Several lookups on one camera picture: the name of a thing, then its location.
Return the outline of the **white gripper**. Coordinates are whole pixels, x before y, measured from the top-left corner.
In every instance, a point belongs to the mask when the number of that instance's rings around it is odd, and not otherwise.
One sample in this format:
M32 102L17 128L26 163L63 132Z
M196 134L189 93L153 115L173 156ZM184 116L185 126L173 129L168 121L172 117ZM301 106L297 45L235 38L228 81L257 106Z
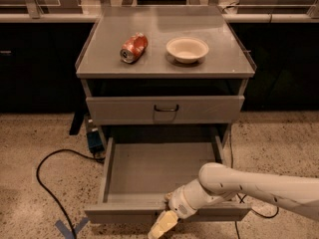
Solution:
M197 178L164 196L169 211L163 211L148 233L148 239L159 239L177 224L179 219L187 219L199 209L216 205L233 197L233 184L204 181Z

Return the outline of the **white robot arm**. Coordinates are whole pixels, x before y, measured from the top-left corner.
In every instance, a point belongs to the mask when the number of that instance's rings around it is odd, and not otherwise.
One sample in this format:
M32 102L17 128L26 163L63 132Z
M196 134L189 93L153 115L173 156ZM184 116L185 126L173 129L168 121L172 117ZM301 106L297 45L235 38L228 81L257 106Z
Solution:
M243 193L304 217L319 220L319 179L239 171L223 164L205 164L198 177L168 197L163 211L148 234L159 239L199 209L227 201Z

